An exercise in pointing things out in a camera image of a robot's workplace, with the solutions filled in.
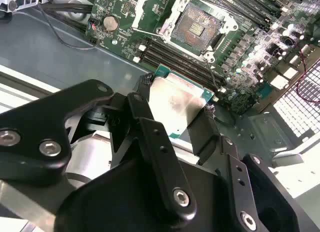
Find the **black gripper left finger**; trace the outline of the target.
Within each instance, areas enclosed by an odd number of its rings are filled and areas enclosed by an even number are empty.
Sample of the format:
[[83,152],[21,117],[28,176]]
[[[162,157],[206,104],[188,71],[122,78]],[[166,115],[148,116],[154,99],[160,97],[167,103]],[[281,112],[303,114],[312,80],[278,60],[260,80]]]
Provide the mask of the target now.
[[54,215],[70,194],[65,176],[71,160],[71,142],[82,116],[97,107],[121,119],[114,138],[138,142],[136,153],[143,159],[159,192],[165,210],[181,220],[196,211],[195,202],[179,205],[174,190],[193,199],[190,186],[164,126],[153,119],[149,105],[138,93],[119,97],[99,80],[90,79],[44,98],[19,106],[0,116],[0,203],[14,213],[21,205],[39,207]]

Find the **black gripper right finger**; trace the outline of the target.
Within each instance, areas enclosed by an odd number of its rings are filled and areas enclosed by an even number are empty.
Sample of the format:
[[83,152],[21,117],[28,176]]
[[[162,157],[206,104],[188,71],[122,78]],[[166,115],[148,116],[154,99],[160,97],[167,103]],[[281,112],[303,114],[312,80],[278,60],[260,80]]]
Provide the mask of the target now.
[[197,232],[298,232],[300,207],[256,155],[239,158],[201,110],[189,125],[193,153],[189,184],[195,195]]

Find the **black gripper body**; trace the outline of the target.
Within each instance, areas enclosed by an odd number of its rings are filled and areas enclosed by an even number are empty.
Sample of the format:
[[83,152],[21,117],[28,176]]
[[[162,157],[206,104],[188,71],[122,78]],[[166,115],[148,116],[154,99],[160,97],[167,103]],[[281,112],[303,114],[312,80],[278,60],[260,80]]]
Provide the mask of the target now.
[[137,155],[72,192],[58,210],[57,232],[197,232],[193,165],[173,151],[156,162]]

